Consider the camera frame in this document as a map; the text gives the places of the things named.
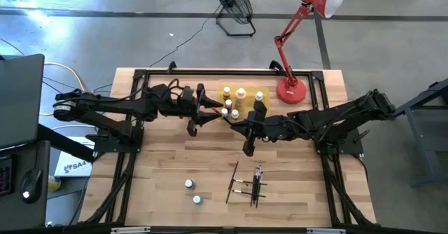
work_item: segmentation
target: white bottle cap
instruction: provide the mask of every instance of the white bottle cap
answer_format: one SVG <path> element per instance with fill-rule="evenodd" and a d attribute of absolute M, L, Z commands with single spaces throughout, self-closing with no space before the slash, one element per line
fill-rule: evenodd
<path fill-rule="evenodd" d="M 239 89 L 237 90 L 237 95 L 238 95 L 238 97 L 243 97 L 244 94 L 246 94 L 246 91 L 245 91 L 243 88 L 239 88 Z"/>
<path fill-rule="evenodd" d="M 255 95 L 255 100 L 257 100 L 257 101 L 263 100 L 263 92 L 258 91 L 257 95 Z"/>
<path fill-rule="evenodd" d="M 201 201 L 202 201 L 202 198 L 201 198 L 200 196 L 195 195 L 195 197 L 193 197 L 193 202 L 194 202 L 195 204 L 200 204 Z"/>
<path fill-rule="evenodd" d="M 226 108 L 222 108 L 221 114 L 223 115 L 224 118 L 227 118 L 227 116 L 229 115 L 229 111 Z"/>
<path fill-rule="evenodd" d="M 185 181 L 185 186 L 186 186 L 187 188 L 191 188 L 191 187 L 193 187 L 193 181 L 190 180 L 190 179 L 186 180 L 186 181 Z"/>
<path fill-rule="evenodd" d="M 238 110 L 233 110 L 233 111 L 232 111 L 232 118 L 233 118 L 233 119 L 237 119 L 237 118 L 238 118 L 238 115 L 239 115 Z"/>

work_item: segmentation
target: wooden table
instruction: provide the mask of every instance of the wooden table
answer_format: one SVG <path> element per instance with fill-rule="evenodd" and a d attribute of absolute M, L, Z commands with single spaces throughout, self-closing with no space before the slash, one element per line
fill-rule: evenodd
<path fill-rule="evenodd" d="M 129 95 L 133 68 L 118 68 L 112 87 L 113 97 Z M 343 104 L 347 94 L 340 70 L 325 70 L 325 85 L 330 106 Z M 271 115 L 312 108 L 309 92 L 300 104 L 289 105 L 275 93 L 279 76 L 151 76 L 150 85 L 168 84 L 174 77 L 181 85 L 205 85 L 210 98 L 216 98 L 219 85 L 263 85 L 270 90 Z M 319 106 L 321 94 L 316 84 Z M 111 114 L 112 118 L 124 116 Z M 311 140 L 256 142 L 252 158 L 242 152 L 243 136 L 222 120 L 198 128 L 196 137 L 186 131 L 188 119 L 160 116 L 145 124 L 145 137 L 137 156 L 126 225 L 149 226 L 250 226 L 312 227 L 330 226 L 321 160 Z M 92 168 L 81 212 L 87 219 L 100 206 L 111 189 L 116 153 L 104 154 Z M 263 186 L 258 208 L 249 207 L 249 195 L 232 193 L 225 204 L 228 185 L 236 162 L 236 178 L 251 180 L 253 169 L 261 164 L 267 186 Z M 371 221 L 375 216 L 363 166 L 352 156 L 341 156 L 347 193 Z M 196 183 L 194 191 L 185 188 L 186 179 Z M 244 188 L 235 183 L 235 189 Z M 193 204 L 200 195 L 203 205 Z M 339 196 L 335 196 L 342 219 Z M 115 215 L 120 203 L 116 204 Z"/>

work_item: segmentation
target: black mouse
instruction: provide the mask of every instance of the black mouse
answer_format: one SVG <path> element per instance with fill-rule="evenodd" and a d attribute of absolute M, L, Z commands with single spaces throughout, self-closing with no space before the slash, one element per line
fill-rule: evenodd
<path fill-rule="evenodd" d="M 20 192 L 25 203 L 36 202 L 41 197 L 42 170 L 34 168 L 29 170 L 22 178 Z"/>

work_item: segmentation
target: keyboard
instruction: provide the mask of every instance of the keyboard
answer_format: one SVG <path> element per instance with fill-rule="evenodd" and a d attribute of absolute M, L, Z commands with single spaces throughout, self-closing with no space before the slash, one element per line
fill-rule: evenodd
<path fill-rule="evenodd" d="M 0 196 L 14 192 L 13 156 L 0 156 Z"/>

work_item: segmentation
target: electric fan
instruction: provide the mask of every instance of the electric fan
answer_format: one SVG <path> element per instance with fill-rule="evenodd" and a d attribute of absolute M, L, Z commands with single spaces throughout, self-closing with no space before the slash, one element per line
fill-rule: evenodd
<path fill-rule="evenodd" d="M 250 36 L 252 37 L 256 30 L 252 24 L 252 6 L 249 0 L 219 0 L 223 6 L 216 17 L 216 24 L 227 34 L 227 36 Z M 253 32 L 250 34 L 230 34 L 219 22 L 219 18 L 226 10 L 231 14 L 232 18 L 239 24 L 251 24 Z"/>

